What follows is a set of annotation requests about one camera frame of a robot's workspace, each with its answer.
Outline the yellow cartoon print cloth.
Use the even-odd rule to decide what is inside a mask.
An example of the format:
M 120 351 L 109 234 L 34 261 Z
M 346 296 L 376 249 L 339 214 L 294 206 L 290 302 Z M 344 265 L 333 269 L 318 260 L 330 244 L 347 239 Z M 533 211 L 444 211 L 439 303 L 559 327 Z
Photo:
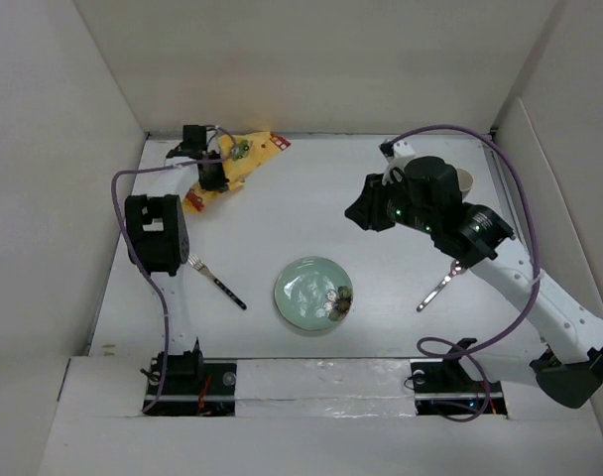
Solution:
M 216 142 L 217 149 L 210 152 L 209 157 L 222 156 L 227 160 L 198 167 L 198 180 L 182 201 L 187 213 L 202 212 L 216 197 L 242 187 L 253 171 L 291 146 L 283 136 L 268 131 L 234 135 L 233 138 L 219 133 Z

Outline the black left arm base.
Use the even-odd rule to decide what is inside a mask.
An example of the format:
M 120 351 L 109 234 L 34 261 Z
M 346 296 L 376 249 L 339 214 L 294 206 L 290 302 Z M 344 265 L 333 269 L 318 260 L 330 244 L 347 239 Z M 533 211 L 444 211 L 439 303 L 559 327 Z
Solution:
M 160 352 L 140 373 L 147 379 L 142 413 L 149 417 L 233 417 L 237 362 L 203 357 L 199 342 L 180 355 Z

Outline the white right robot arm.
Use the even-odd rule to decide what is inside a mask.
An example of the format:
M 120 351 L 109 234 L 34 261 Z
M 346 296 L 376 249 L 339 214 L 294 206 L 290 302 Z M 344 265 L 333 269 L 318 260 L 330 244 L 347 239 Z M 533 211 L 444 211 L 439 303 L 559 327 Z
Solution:
M 403 225 L 427 235 L 453 259 L 453 273 L 470 272 L 519 312 L 517 323 L 486 341 L 464 338 L 449 346 L 441 359 L 451 389 L 512 381 L 578 409 L 603 385 L 603 319 L 543 272 L 498 213 L 466 201 L 457 168 L 442 158 L 392 159 L 383 173 L 366 176 L 344 215 L 365 231 Z M 524 322 L 535 329 L 540 347 L 514 356 L 489 353 Z

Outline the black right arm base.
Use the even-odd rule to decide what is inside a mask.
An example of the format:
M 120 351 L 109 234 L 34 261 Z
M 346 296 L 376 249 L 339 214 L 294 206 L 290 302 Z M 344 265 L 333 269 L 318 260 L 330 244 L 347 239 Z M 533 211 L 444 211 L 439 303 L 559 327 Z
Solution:
M 487 380 L 485 369 L 471 354 L 457 355 L 476 343 L 475 338 L 455 343 L 438 337 L 418 341 L 422 357 L 410 361 L 402 389 L 414 397 L 419 416 L 470 422 L 481 416 L 508 415 L 502 384 Z

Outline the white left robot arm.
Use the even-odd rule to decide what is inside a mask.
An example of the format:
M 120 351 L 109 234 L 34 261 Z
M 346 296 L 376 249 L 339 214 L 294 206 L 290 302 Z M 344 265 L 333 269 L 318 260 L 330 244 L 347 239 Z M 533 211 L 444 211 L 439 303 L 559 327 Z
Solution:
M 112 179 L 120 232 L 131 262 L 159 298 L 169 354 L 189 349 L 193 337 L 182 286 L 181 268 L 190 254 L 183 201 L 197 185 L 205 192 L 229 189 L 224 165 L 236 145 L 218 125 L 185 125 L 161 164 L 121 171 Z

